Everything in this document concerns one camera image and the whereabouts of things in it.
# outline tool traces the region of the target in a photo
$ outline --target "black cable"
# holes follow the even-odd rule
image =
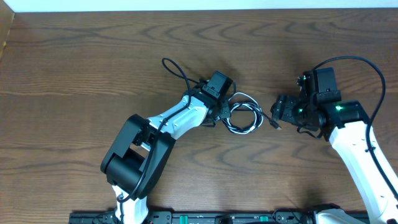
[[[384,100],[384,96],[386,95],[386,81],[384,79],[384,75],[382,74],[382,72],[380,71],[380,69],[370,60],[366,59],[366,58],[362,58],[362,57],[357,57],[357,56],[341,56],[341,57],[335,57],[335,58],[331,58],[328,59],[322,63],[320,63],[319,65],[315,66],[315,68],[313,68],[314,70],[321,67],[322,65],[328,63],[328,62],[332,62],[335,60],[341,60],[341,59],[355,59],[355,60],[360,60],[363,62],[366,62],[368,65],[370,65],[376,72],[377,74],[379,74],[380,76],[380,80],[381,80],[381,86],[382,86],[382,90],[381,90],[381,96],[380,96],[380,100],[379,103],[376,106],[376,109],[374,109],[372,116],[369,119],[369,123],[366,126],[366,132],[365,132],[365,137],[366,137],[366,144],[368,145],[368,151],[370,152],[370,155],[373,159],[374,164],[376,165],[377,169],[379,170],[381,176],[383,177],[384,181],[386,182],[386,184],[388,185],[388,187],[390,188],[392,194],[394,195],[394,197],[396,199],[398,199],[398,193],[397,190],[394,188],[394,186],[392,185],[392,183],[390,182],[390,180],[388,179],[386,173],[383,171],[379,161],[377,160],[376,155],[374,154],[374,149],[375,147],[372,146],[371,144],[371,137],[370,137],[370,132],[371,132],[371,126],[373,124],[373,120],[377,115],[377,112],[379,111],[380,107],[381,107],[381,103]]]
[[[154,149],[155,149],[157,140],[158,140],[159,135],[160,135],[160,130],[162,130],[164,124],[166,124],[167,121],[168,121],[170,118],[174,117],[174,116],[175,116],[176,114],[178,114],[179,112],[181,112],[181,111],[185,110],[186,108],[188,108],[188,106],[189,106],[190,103],[191,103],[191,96],[192,96],[192,93],[191,93],[191,86],[189,85],[189,79],[188,79],[187,76],[185,75],[184,71],[180,68],[180,66],[177,65],[177,63],[175,63],[173,60],[171,60],[171,59],[169,59],[169,58],[163,58],[163,59],[162,59],[162,65],[163,65],[170,73],[172,73],[173,75],[176,75],[176,76],[180,77],[179,75],[177,75],[176,73],[174,73],[173,71],[171,71],[171,70],[168,68],[168,66],[166,66],[165,61],[169,61],[170,63],[172,63],[172,64],[180,71],[180,73],[181,73],[181,75],[182,75],[182,78],[185,80],[185,83],[187,84],[187,88],[188,88],[188,103],[187,103],[185,106],[183,106],[182,108],[180,108],[179,110],[177,110],[176,112],[174,112],[174,113],[170,114],[168,117],[164,118],[163,121],[161,122],[161,124],[159,125],[159,127],[157,128],[157,131],[156,131],[155,137],[154,137],[154,143],[153,143],[153,144],[151,145],[151,147],[150,147],[150,150],[149,150],[149,153],[148,153],[148,156],[147,156],[147,162],[145,163],[144,169],[142,170],[142,174],[141,174],[140,178],[138,179],[138,182],[137,182],[136,187],[134,188],[134,190],[133,190],[132,192],[130,192],[130,194],[129,194],[126,198],[119,198],[119,197],[116,198],[116,200],[121,204],[121,206],[122,206],[122,203],[127,202],[129,199],[132,199],[132,197],[135,196],[135,194],[136,194],[137,191],[138,191],[139,186],[141,185],[142,181],[145,179],[146,173],[147,173],[148,168],[149,168],[150,160],[152,159],[152,155],[153,155],[153,153],[154,153]]]
[[[274,213],[272,214],[272,218],[275,220],[276,223],[280,223],[276,220],[276,213],[278,213],[281,210],[288,210],[293,216],[294,218],[297,220],[296,224],[302,223],[299,218],[297,218],[296,214],[294,212],[291,211],[291,209],[289,208],[278,208],[277,210],[274,211]]]

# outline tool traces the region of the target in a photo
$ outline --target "wood grain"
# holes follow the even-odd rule
[[[100,162],[125,120],[159,114],[190,78],[215,70],[268,110],[297,94],[303,71],[337,55],[370,58],[387,96],[374,123],[398,170],[398,9],[17,14],[0,66],[0,222],[65,223],[79,210],[106,210],[115,197]],[[380,83],[367,65],[333,63],[345,100],[370,113]],[[250,122],[236,113],[233,121]],[[325,141],[264,124],[246,136],[219,124],[176,143],[149,205],[174,210],[253,211],[333,202],[364,204]]]
[[[0,0],[0,61],[7,44],[7,36],[11,28],[14,12],[8,5]]]

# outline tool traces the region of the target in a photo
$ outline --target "green tape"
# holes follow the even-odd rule
[[[268,217],[260,217],[260,222],[268,222]]]
[[[188,224],[188,215],[180,216],[180,224]]]

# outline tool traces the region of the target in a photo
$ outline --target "white background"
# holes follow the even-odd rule
[[[398,7],[398,0],[5,0],[14,12]]]

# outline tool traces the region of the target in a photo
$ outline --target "wooden tabletop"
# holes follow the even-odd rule
[[[183,80],[219,70],[264,111],[296,78],[339,55],[367,57],[384,72],[377,140],[398,171],[398,9],[16,14],[0,64],[0,222],[65,223],[70,212],[113,208],[100,163],[125,120],[179,102]],[[331,63],[344,100],[370,114],[380,79],[365,63]],[[232,121],[249,124],[251,113]],[[231,134],[195,128],[176,143],[149,205],[176,211],[265,211],[364,204],[324,140],[281,123]]]

